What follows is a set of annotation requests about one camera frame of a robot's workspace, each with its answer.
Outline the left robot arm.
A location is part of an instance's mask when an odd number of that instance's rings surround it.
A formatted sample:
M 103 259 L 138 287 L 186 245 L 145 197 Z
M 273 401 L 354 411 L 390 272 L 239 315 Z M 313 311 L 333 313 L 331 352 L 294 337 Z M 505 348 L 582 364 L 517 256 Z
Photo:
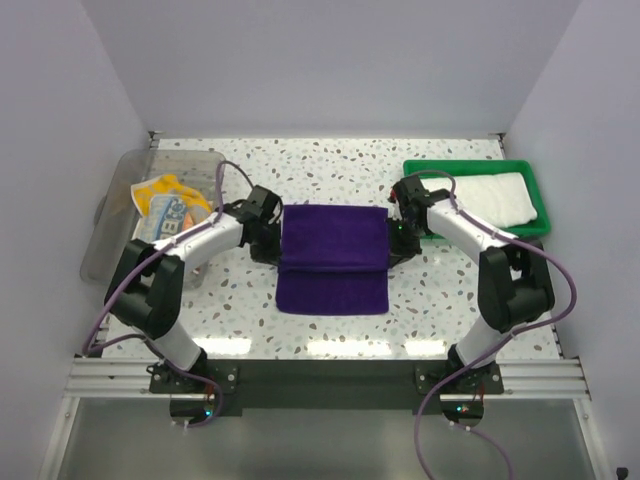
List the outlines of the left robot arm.
M 152 243 L 135 239 L 125 246 L 104 307 L 174 368 L 172 379 L 185 392 L 201 390 L 208 379 L 207 354 L 179 321 L 186 275 L 244 246 L 254 262 L 276 266 L 283 212 L 281 197 L 256 185 L 246 199 L 220 206 L 179 234 Z

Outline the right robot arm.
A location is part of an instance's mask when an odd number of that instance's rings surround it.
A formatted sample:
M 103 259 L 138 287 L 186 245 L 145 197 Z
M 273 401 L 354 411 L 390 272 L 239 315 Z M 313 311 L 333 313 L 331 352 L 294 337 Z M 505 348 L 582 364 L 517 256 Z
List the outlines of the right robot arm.
M 520 240 L 468 212 L 455 187 L 452 181 L 449 189 L 429 191 L 416 175 L 402 178 L 389 197 L 399 216 L 387 225 L 391 267 L 421 254 L 420 239 L 428 234 L 449 240 L 478 267 L 479 317 L 449 348 L 445 369 L 449 387 L 464 393 L 480 382 L 480 369 L 495 361 L 490 349 L 549 311 L 555 295 L 541 242 Z

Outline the white towel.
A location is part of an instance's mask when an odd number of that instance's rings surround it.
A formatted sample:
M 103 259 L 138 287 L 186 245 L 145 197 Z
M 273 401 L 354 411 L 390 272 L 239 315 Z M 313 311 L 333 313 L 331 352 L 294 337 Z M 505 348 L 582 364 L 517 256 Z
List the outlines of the white towel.
M 459 205 L 501 229 L 525 225 L 538 217 L 520 173 L 455 177 Z

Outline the purple towel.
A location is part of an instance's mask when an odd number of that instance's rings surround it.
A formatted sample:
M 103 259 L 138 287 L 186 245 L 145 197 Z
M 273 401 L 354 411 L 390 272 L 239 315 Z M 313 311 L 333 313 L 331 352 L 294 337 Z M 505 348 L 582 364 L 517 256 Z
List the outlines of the purple towel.
M 307 316 L 382 315 L 389 310 L 388 210 L 287 205 L 276 306 Z

